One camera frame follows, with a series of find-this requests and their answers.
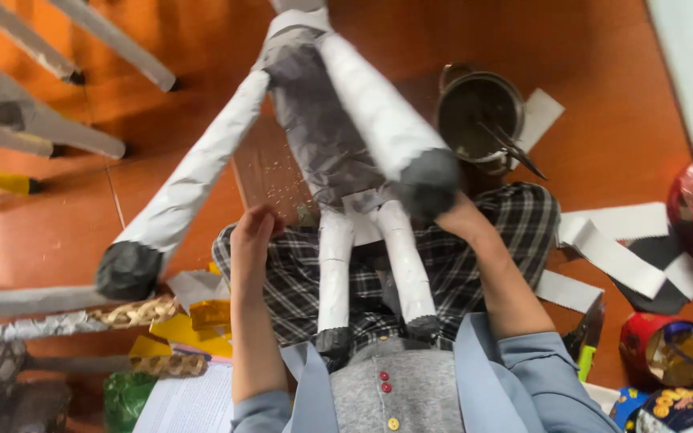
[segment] gray sweater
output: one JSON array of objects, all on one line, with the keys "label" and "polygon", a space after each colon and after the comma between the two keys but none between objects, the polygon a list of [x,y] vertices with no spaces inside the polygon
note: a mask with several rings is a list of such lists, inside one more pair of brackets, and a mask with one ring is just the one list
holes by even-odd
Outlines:
[{"label": "gray sweater", "polygon": [[619,431],[557,333],[495,343],[484,315],[467,315],[453,353],[378,340],[330,377],[311,344],[284,359],[299,380],[293,414],[284,392],[257,395],[235,406],[236,433]]}]

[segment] green handle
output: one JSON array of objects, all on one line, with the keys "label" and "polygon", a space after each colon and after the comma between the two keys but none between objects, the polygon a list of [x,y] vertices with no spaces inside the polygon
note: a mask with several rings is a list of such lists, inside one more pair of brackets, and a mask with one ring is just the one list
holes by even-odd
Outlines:
[{"label": "green handle", "polygon": [[590,374],[592,368],[592,356],[595,354],[595,349],[592,346],[582,346],[582,353],[579,355],[579,372],[577,373],[580,382],[587,381],[587,375]]}]

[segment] paper mache leg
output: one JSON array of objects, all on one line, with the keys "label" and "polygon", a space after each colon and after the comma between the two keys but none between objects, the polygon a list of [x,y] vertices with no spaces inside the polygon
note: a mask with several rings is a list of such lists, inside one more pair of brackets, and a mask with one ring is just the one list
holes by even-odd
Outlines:
[{"label": "paper mache leg", "polygon": [[403,205],[397,200],[389,200],[372,210],[369,216],[387,244],[400,309],[410,337],[434,343],[440,326],[430,279],[416,249],[416,239]]},{"label": "paper mache leg", "polygon": [[344,110],[409,214],[432,221],[453,207],[459,167],[440,135],[340,35],[324,34],[318,48]]},{"label": "paper mache leg", "polygon": [[337,364],[349,353],[349,262],[354,227],[348,216],[322,208],[320,218],[320,315],[315,347]]},{"label": "paper mache leg", "polygon": [[105,251],[95,276],[103,296],[125,301],[149,297],[226,162],[258,117],[269,80],[261,70],[245,78],[146,208]]}]

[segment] light blue jacket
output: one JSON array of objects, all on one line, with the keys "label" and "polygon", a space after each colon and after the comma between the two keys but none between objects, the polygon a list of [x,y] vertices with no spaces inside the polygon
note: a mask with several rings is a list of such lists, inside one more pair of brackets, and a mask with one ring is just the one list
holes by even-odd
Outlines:
[{"label": "light blue jacket", "polygon": [[[240,401],[236,433],[337,433],[330,376],[312,343],[282,350],[298,380],[293,412],[284,392]],[[620,432],[577,379],[557,332],[495,342],[486,315],[467,314],[454,346],[464,428],[484,433]]]}]

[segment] jacket sleeve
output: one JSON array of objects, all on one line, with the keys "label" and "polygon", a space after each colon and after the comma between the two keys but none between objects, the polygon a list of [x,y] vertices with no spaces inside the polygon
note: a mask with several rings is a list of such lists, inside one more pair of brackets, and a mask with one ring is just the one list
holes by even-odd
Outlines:
[{"label": "jacket sleeve", "polygon": [[505,367],[521,381],[549,433],[620,432],[590,399],[557,332],[522,335],[498,342]]},{"label": "jacket sleeve", "polygon": [[290,397],[273,391],[256,395],[234,405],[232,432],[280,433],[290,419]]}]

